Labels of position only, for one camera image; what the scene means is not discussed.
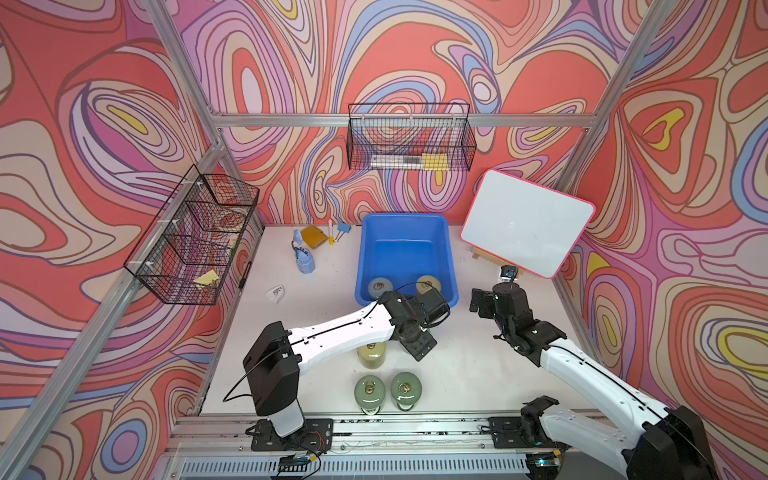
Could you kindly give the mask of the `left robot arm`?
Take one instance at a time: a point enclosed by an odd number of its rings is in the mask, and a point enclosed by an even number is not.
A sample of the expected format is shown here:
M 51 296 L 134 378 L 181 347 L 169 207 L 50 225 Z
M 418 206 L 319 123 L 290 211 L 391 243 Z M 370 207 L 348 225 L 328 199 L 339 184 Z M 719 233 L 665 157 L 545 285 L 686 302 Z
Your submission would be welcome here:
M 280 451 L 317 440 L 331 445 L 333 421 L 308 421 L 298 400 L 303 374 L 337 355 L 373 343 L 396 341 L 417 361 L 436 345 L 431 329 L 450 315 L 442 294 L 386 291 L 365 307 L 324 323 L 288 329 L 268 324 L 243 358 L 244 375 L 261 418 L 246 430 L 254 451 Z

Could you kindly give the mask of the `yellow item in back basket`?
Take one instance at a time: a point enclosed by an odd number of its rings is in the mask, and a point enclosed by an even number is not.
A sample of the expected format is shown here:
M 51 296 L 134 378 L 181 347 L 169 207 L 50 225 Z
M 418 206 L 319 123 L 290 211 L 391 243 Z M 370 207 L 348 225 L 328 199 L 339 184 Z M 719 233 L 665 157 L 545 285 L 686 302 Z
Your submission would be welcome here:
M 421 168 L 424 171 L 445 172 L 450 170 L 451 163 L 446 154 L 423 153 Z

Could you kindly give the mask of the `white plastic clip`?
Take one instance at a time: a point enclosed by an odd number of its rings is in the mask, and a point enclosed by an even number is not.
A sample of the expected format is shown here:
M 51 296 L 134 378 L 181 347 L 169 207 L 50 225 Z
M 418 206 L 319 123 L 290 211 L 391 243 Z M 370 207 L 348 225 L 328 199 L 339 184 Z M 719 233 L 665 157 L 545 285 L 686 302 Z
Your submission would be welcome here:
M 280 304 L 285 297 L 285 287 L 283 285 L 272 287 L 266 292 L 266 297 L 275 305 Z

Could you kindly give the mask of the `blue plastic basket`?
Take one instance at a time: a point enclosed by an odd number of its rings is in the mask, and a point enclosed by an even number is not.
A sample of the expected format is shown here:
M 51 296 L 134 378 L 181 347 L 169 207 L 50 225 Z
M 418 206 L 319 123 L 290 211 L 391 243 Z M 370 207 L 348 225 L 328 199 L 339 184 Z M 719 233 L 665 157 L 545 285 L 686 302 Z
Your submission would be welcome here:
M 424 276 L 439 282 L 441 294 L 451 307 L 458 304 L 447 219 L 439 214 L 366 216 L 361 226 L 355 300 L 362 306 L 375 300 L 374 280 L 414 295 Z

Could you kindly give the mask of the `white tube in back basket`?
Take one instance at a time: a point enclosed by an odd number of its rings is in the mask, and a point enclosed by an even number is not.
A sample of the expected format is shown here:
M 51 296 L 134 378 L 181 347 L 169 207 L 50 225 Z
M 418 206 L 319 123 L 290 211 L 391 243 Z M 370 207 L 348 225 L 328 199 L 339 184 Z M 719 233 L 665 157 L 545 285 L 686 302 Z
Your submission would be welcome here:
M 372 169 L 381 170 L 422 170 L 420 155 L 374 154 L 370 159 Z

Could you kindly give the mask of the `yellow leather wallet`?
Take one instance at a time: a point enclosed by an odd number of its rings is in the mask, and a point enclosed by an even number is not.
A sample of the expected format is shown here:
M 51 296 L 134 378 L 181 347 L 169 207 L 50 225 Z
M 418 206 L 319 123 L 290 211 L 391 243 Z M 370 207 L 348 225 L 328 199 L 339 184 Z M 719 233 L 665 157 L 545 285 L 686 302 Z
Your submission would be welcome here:
M 311 249 L 317 249 L 327 242 L 328 236 L 316 225 L 309 225 L 300 231 L 302 241 Z

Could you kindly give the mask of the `white board pink frame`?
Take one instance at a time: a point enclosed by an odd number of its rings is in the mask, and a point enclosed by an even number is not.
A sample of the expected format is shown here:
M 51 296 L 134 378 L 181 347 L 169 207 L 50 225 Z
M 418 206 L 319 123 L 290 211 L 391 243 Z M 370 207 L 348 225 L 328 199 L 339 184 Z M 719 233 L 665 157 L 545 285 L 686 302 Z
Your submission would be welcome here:
M 489 170 L 481 178 L 461 239 L 551 279 L 595 212 L 589 201 Z

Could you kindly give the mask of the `yellow sponge in left basket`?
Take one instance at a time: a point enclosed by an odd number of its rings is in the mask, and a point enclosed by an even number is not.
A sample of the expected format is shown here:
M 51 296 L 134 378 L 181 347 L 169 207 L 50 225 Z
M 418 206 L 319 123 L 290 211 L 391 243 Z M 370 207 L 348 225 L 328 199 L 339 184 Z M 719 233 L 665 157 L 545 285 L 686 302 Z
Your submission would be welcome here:
M 220 280 L 219 274 L 211 269 L 193 280 L 193 285 L 198 288 L 216 286 Z

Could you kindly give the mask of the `blue binder clip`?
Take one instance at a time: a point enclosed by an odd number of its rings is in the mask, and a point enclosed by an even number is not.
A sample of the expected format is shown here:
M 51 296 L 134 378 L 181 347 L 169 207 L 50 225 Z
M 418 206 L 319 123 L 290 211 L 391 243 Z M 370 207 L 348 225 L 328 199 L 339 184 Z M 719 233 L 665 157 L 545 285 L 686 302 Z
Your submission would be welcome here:
M 346 223 L 339 223 L 337 226 L 336 241 L 339 241 L 346 233 L 351 231 L 351 226 Z

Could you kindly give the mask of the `wooden easel stand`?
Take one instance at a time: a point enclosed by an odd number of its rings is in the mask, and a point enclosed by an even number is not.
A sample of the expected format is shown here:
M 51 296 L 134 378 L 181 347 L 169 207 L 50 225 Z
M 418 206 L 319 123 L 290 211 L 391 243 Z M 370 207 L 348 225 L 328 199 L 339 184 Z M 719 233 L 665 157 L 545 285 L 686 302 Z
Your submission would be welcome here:
M 512 262 L 509 262 L 509 261 L 507 261 L 507 260 L 505 260 L 505 259 L 503 259 L 501 257 L 498 257 L 496 255 L 488 253 L 487 251 L 482 250 L 482 249 L 480 249 L 480 248 L 478 248 L 476 246 L 472 247 L 472 258 L 473 259 L 482 258 L 482 259 L 488 260 L 491 263 L 493 263 L 494 265 L 498 266 L 498 277 L 499 277 L 500 267 L 502 265 L 516 265 L 516 264 L 514 264 Z M 518 274 L 517 278 L 519 278 L 522 274 L 523 274 L 523 270 L 519 267 L 519 274 Z

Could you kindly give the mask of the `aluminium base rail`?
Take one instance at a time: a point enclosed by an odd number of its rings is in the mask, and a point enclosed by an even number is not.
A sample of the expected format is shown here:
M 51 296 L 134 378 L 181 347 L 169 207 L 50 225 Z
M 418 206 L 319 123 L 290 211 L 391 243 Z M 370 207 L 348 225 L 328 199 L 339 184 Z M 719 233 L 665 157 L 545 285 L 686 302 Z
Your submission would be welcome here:
M 253 416 L 181 421 L 158 479 L 618 479 L 566 441 L 524 441 L 516 411 L 312 415 L 280 443 Z

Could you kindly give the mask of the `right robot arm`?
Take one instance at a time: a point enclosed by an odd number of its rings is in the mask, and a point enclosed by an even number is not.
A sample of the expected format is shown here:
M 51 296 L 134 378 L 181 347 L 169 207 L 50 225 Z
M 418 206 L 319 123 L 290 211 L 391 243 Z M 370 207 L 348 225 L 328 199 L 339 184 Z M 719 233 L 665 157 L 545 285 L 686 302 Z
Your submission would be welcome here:
M 556 376 L 595 406 L 609 425 L 542 395 L 520 411 L 517 435 L 530 446 L 565 444 L 627 479 L 715 479 L 702 419 L 641 392 L 584 353 L 566 334 L 535 318 L 515 282 L 475 288 L 469 309 L 497 325 L 497 339 Z

